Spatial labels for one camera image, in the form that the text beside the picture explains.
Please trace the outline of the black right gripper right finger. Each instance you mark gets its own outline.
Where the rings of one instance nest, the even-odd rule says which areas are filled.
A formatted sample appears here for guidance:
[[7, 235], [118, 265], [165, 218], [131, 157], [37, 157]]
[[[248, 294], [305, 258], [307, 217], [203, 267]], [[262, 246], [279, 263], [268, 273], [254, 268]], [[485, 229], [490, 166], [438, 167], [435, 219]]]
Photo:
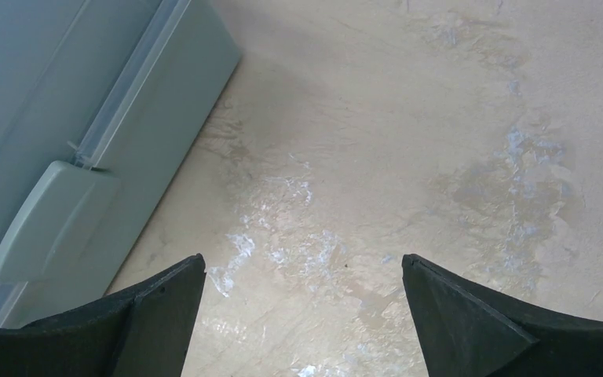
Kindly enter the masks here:
[[431, 376], [603, 376], [603, 321], [534, 306], [417, 255], [402, 258]]

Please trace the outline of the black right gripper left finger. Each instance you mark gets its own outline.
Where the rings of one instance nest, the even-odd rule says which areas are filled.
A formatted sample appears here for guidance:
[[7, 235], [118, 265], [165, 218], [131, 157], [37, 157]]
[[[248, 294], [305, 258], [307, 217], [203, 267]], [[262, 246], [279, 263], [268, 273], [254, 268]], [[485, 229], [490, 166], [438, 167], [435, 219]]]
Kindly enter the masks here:
[[22, 328], [0, 328], [0, 376], [179, 376], [206, 279], [196, 254]]

